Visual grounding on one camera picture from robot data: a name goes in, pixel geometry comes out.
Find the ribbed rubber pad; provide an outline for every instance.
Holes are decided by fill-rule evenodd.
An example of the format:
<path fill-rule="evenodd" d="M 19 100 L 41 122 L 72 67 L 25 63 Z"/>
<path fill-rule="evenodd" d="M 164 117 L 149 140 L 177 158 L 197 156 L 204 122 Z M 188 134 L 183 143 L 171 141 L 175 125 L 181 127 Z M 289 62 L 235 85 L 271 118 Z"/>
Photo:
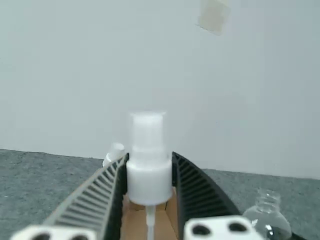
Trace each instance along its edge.
<path fill-rule="evenodd" d="M 99 240 L 120 239 L 123 195 L 127 192 L 128 155 L 99 169 L 44 221 L 92 229 Z"/>
<path fill-rule="evenodd" d="M 184 239 L 184 226 L 189 219 L 240 215 L 221 188 L 196 165 L 175 152 L 172 164 L 180 240 Z"/>

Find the white cap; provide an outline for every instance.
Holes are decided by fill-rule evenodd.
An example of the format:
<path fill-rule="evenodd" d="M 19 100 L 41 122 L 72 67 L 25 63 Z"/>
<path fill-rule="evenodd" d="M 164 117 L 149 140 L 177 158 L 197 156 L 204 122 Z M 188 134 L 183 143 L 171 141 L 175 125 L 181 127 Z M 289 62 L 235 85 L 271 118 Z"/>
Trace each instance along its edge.
<path fill-rule="evenodd" d="M 156 165 L 167 161 L 163 136 L 164 113 L 141 112 L 132 116 L 130 159 L 137 165 Z"/>
<path fill-rule="evenodd" d="M 102 166 L 104 167 L 105 165 L 111 163 L 114 160 L 121 159 L 125 154 L 125 146 L 123 146 L 119 142 L 112 143 L 109 152 L 106 154 L 102 162 Z"/>
<path fill-rule="evenodd" d="M 164 114 L 141 112 L 132 116 L 132 150 L 126 163 L 128 197 L 145 206 L 164 203 L 172 196 L 172 161 L 164 144 Z"/>

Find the mounting hole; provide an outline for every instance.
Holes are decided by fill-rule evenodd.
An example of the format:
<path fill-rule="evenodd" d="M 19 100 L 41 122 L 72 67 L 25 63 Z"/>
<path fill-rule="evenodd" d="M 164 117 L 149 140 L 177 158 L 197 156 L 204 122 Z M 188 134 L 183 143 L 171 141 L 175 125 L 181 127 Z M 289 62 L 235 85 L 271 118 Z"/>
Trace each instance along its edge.
<path fill-rule="evenodd" d="M 231 232 L 245 232 L 245 231 L 247 231 L 247 228 L 243 224 L 238 223 L 238 222 L 231 223 L 229 225 L 229 229 Z"/>
<path fill-rule="evenodd" d="M 32 238 L 32 240 L 49 240 L 50 234 L 49 233 L 40 233 Z"/>
<path fill-rule="evenodd" d="M 195 225 L 195 226 L 192 228 L 192 233 L 193 233 L 194 235 L 207 236 L 207 235 L 211 234 L 211 231 L 210 231 L 210 229 L 207 228 L 206 226 L 201 225 L 201 224 L 198 224 L 198 225 Z"/>
<path fill-rule="evenodd" d="M 89 240 L 89 238 L 85 235 L 77 235 L 71 238 L 71 240 Z"/>

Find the white spray pump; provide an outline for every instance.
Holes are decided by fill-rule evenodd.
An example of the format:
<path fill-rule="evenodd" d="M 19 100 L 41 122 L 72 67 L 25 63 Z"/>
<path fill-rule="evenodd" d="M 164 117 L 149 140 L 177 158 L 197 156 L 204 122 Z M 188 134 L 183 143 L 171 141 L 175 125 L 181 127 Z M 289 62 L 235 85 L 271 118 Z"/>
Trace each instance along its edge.
<path fill-rule="evenodd" d="M 127 193 L 133 203 L 145 206 L 147 240 L 153 240 L 156 205 L 172 196 L 172 161 L 164 144 L 164 114 L 142 112 L 132 117 L 132 149 L 126 163 Z"/>

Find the white background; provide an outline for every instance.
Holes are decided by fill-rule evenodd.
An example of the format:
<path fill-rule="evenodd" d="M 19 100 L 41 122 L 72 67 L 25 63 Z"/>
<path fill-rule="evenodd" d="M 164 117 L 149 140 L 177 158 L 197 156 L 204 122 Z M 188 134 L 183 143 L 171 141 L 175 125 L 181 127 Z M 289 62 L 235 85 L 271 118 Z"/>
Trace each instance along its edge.
<path fill-rule="evenodd" d="M 103 158 L 165 110 L 201 168 L 320 179 L 320 2 L 229 7 L 216 36 L 199 0 L 1 0 L 0 148 Z"/>

